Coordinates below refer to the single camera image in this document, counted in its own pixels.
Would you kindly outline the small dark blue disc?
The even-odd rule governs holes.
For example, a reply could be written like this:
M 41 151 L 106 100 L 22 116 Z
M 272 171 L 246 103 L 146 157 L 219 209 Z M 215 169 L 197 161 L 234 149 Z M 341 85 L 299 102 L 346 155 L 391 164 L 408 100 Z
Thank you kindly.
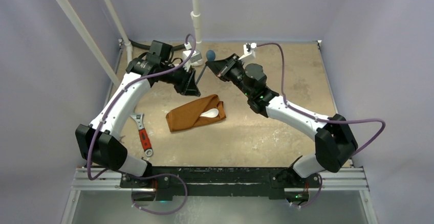
M 204 66 L 203 66 L 203 68 L 202 68 L 202 70 L 201 70 L 199 76 L 197 77 L 195 84 L 199 84 L 200 80 L 202 79 L 203 74 L 204 74 L 204 72 L 205 72 L 205 70 L 206 70 L 206 68 L 207 68 L 207 63 L 208 63 L 208 62 L 215 61 L 215 59 L 216 59 L 216 53 L 215 53 L 215 51 L 214 51 L 214 50 L 208 50 L 208 51 L 206 52 L 206 60 L 207 60 L 207 61 L 206 61 L 206 63 L 204 64 Z

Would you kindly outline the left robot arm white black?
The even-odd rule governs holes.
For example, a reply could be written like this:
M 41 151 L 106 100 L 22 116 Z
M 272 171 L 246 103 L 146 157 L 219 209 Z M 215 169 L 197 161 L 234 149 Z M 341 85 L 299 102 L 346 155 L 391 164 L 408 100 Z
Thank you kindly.
M 190 59 L 196 53 L 196 40 L 185 40 L 189 55 L 179 64 L 170 61 L 173 47 L 154 40 L 150 49 L 134 58 L 126 68 L 121 84 L 103 110 L 88 125 L 80 124 L 75 136 L 80 154 L 86 160 L 88 178 L 95 180 L 90 171 L 93 163 L 105 170 L 118 171 L 133 176 L 133 182 L 141 188 L 153 180 L 151 163 L 133 156 L 120 142 L 122 129 L 142 96 L 156 82 L 172 84 L 183 96 L 200 96 L 195 83 L 195 69 Z

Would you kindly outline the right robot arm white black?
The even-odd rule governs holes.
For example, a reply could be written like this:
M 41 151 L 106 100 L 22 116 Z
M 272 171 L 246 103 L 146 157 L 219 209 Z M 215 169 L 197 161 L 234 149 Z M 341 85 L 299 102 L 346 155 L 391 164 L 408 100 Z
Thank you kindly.
M 249 107 L 266 118 L 281 121 L 308 136 L 315 151 L 297 159 L 288 169 L 288 182 L 301 186 L 307 178 L 322 171 L 336 173 L 358 149 L 345 117 L 328 117 L 295 105 L 266 85 L 263 67 L 243 66 L 236 54 L 211 60 L 206 66 L 222 81 L 232 82 L 246 97 Z

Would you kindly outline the orange cloth napkin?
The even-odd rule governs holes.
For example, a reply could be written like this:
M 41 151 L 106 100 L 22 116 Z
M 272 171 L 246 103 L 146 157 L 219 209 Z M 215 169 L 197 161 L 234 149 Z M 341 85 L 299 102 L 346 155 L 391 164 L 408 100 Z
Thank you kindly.
M 201 117 L 201 113 L 216 108 L 219 114 L 214 118 Z M 224 102 L 217 94 L 193 100 L 171 110 L 166 115 L 166 121 L 170 132 L 189 130 L 217 123 L 226 119 Z

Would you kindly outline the white ceramic spoon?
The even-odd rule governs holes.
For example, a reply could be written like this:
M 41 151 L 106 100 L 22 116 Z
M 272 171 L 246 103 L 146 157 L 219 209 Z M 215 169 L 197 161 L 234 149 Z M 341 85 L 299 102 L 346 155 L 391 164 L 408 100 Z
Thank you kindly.
M 217 108 L 212 108 L 200 114 L 200 117 L 204 118 L 216 118 L 219 115 L 219 110 Z

